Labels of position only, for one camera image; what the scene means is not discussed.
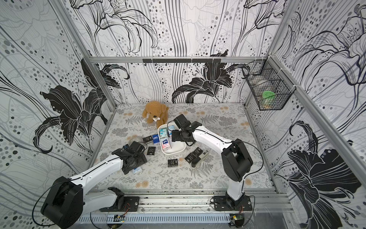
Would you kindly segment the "light blue tissue pack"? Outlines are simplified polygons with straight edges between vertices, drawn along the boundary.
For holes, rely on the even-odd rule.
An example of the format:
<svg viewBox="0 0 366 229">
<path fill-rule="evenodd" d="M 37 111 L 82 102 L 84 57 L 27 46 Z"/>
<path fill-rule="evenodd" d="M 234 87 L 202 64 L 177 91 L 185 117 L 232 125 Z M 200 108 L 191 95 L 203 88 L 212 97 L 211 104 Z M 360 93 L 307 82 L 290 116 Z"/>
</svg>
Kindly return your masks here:
<svg viewBox="0 0 366 229">
<path fill-rule="evenodd" d="M 167 129 L 168 129 L 169 136 L 171 136 L 172 135 L 172 131 L 175 130 L 175 126 L 174 125 L 168 126 Z"/>
</svg>

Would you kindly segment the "teal cartoon tissue pack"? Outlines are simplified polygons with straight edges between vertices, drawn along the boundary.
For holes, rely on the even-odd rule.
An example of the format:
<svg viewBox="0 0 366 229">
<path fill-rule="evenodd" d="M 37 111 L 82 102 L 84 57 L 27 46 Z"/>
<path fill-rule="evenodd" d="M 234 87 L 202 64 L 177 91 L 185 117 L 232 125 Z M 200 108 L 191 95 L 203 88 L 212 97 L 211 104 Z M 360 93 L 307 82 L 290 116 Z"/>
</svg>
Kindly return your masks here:
<svg viewBox="0 0 366 229">
<path fill-rule="evenodd" d="M 167 130 L 167 128 L 161 128 L 161 129 L 159 129 L 159 137 L 161 139 L 164 139 L 164 138 L 168 138 L 169 137 L 169 131 Z"/>
</svg>

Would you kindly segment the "pink Tempo tissue pack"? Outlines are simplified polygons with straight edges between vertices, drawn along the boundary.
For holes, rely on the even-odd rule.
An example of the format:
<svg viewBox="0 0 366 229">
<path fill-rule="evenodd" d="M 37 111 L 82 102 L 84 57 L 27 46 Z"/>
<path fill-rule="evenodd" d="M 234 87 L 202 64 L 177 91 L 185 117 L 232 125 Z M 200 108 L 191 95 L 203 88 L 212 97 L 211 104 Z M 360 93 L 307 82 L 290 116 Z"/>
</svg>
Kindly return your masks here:
<svg viewBox="0 0 366 229">
<path fill-rule="evenodd" d="M 160 143 L 161 143 L 162 151 L 167 151 L 167 150 L 171 149 L 171 144 L 170 144 L 170 140 L 168 137 L 161 138 Z"/>
</svg>

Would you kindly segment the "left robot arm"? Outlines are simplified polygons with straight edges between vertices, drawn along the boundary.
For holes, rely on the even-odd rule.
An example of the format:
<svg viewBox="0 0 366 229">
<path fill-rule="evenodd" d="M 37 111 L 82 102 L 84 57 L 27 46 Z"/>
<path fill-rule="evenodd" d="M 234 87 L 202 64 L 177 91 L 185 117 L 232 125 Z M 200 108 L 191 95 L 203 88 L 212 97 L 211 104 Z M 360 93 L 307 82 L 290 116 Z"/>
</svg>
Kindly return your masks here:
<svg viewBox="0 0 366 229">
<path fill-rule="evenodd" d="M 80 217 L 96 210 L 102 212 L 122 212 L 118 220 L 127 213 L 136 212 L 139 197 L 127 197 L 116 187 L 100 192 L 91 190 L 108 176 L 121 171 L 130 171 L 147 163 L 144 151 L 147 145 L 132 142 L 112 152 L 105 160 L 70 178 L 59 177 L 45 192 L 47 197 L 41 207 L 41 214 L 61 229 L 75 224 Z"/>
</svg>

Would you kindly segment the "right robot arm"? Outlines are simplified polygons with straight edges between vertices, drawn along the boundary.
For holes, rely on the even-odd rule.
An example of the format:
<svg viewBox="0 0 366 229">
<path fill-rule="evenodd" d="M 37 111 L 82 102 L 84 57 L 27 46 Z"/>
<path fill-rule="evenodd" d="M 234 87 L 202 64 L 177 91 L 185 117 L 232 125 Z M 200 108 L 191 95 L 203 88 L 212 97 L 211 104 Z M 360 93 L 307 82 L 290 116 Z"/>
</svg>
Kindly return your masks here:
<svg viewBox="0 0 366 229">
<path fill-rule="evenodd" d="M 199 122 L 191 123 L 183 114 L 173 122 L 177 125 L 177 129 L 172 131 L 173 142 L 199 142 L 221 155 L 224 172 L 230 178 L 226 194 L 233 201 L 239 200 L 244 194 L 245 176 L 253 165 L 245 143 L 240 139 L 221 137 Z"/>
</svg>

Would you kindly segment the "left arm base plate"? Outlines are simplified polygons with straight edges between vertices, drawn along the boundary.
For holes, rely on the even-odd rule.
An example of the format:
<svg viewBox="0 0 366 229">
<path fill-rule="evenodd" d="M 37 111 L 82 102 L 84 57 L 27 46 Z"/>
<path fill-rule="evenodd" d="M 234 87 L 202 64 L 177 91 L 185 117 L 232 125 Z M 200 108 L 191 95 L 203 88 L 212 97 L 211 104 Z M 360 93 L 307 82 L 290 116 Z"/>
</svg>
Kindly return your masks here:
<svg viewBox="0 0 366 229">
<path fill-rule="evenodd" d="M 100 209 L 101 212 L 137 212 L 140 203 L 140 197 L 126 196 L 120 189 L 116 187 L 109 187 L 108 190 L 116 194 L 117 199 L 112 206 Z"/>
</svg>

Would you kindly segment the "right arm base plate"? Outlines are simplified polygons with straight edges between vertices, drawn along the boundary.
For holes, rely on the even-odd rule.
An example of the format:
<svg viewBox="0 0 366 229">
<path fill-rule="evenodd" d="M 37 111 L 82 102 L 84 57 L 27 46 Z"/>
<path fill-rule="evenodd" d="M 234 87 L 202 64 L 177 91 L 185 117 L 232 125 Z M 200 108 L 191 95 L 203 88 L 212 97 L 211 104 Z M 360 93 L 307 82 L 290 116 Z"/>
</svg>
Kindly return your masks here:
<svg viewBox="0 0 366 229">
<path fill-rule="evenodd" d="M 252 211 L 253 206 L 249 196 L 243 195 L 239 200 L 233 200 L 228 195 L 213 196 L 210 200 L 215 211 Z"/>
</svg>

